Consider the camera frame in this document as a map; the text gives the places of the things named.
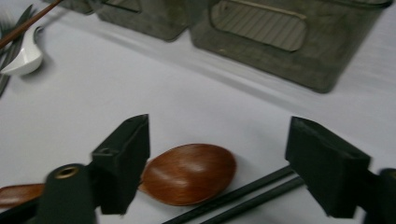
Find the white table surface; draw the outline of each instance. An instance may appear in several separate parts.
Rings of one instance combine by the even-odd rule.
[[[32,3],[48,5],[2,0],[0,7],[18,18]],[[231,150],[238,170],[227,191],[288,164],[291,116],[312,119],[371,155],[374,173],[396,167],[395,6],[327,94],[196,49],[188,32],[166,43],[61,7],[37,25],[45,27],[39,40],[44,63],[31,75],[13,77],[0,99],[0,186],[43,182],[61,165],[88,164],[119,124],[146,113],[151,158],[189,143]],[[190,209],[138,192],[124,217],[97,215],[103,224],[151,224]],[[300,188],[228,223],[361,223],[362,215],[328,218]]]

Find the wooden utensil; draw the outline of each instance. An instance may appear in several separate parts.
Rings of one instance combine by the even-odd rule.
[[[63,0],[56,0],[49,6],[35,14],[30,20],[24,22],[22,25],[18,26],[15,30],[11,31],[8,35],[0,39],[0,49],[5,47],[9,42],[20,36],[23,32],[27,31],[31,25],[40,20],[44,15],[51,11],[54,7],[60,4]]]
[[[201,203],[221,193],[233,180],[233,154],[208,144],[175,147],[148,162],[139,190],[171,205]],[[44,184],[0,189],[0,207],[25,203],[41,195]]]

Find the white tablecloth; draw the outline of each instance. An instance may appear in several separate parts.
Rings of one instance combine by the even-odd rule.
[[[38,0],[2,0],[16,18]],[[13,77],[0,99],[0,186],[43,182],[90,153],[125,119],[149,114],[151,157],[189,143],[226,147],[238,162],[226,191],[288,163],[291,116],[312,119],[373,157],[371,171],[396,167],[396,7],[385,10],[327,94],[315,93],[195,48],[185,32],[166,43],[56,7],[37,25],[45,52],[33,74]],[[162,223],[189,211],[138,192],[124,217],[100,223]],[[195,219],[199,223],[210,216]],[[306,188],[229,223],[361,223],[326,217]]]

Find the wooden handle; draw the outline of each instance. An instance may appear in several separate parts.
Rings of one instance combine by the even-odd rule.
[[[41,195],[44,184],[8,186],[0,189],[0,208],[26,203]]]
[[[54,7],[60,4],[63,0],[56,0],[51,3],[49,6],[41,10],[39,13],[35,14],[29,21],[24,22],[22,25],[11,31],[8,35],[3,37],[0,40],[0,49],[5,47],[9,42],[20,36],[23,32],[25,32],[31,25],[40,20],[41,17],[46,15],[49,11],[51,11]]]

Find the white spoon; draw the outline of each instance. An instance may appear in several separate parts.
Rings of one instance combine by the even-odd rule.
[[[21,50],[17,57],[3,68],[0,73],[8,76],[22,76],[35,71],[43,61],[43,53],[35,43],[35,35],[41,27],[30,28],[26,31]]]

